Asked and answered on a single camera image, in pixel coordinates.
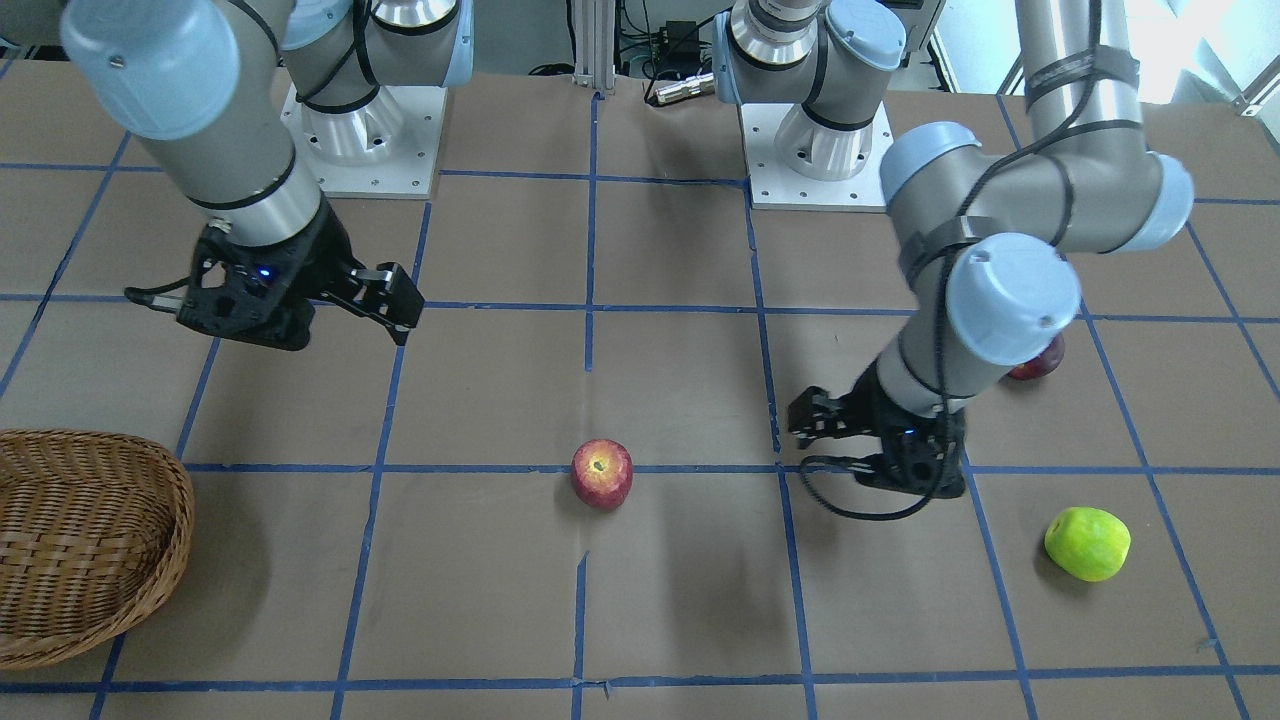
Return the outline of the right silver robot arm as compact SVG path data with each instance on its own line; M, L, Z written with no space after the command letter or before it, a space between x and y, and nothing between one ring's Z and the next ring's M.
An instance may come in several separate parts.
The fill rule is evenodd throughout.
M326 301L406 343L422 295L355 256L332 200L430 195L447 91L474 72L471 1L72 1L60 36L205 218L187 275L129 301L288 351Z

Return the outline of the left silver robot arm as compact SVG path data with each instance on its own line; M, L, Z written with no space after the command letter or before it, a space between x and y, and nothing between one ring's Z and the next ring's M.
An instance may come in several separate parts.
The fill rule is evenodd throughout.
M1032 140L996 156L946 120L892 142L879 187L919 307L847 395L790 404L800 447L957 447L964 407L1075 316L1068 255L1157 249L1190 214L1190 173L1146 138L1123 3L1018 1L1015 14ZM905 42L877 1L736 1L712 27L721 100L791 104L783 146L823 181L819 154L869 131Z

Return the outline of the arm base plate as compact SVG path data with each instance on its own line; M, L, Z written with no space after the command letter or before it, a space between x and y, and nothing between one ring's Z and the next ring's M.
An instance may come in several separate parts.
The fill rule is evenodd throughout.
M797 104L745 104L739 118L754 208L884 211L879 172L893 145L884 104L855 131L818 126Z
M429 200L449 97L442 87L384 86L346 114L289 97L282 120L329 197Z

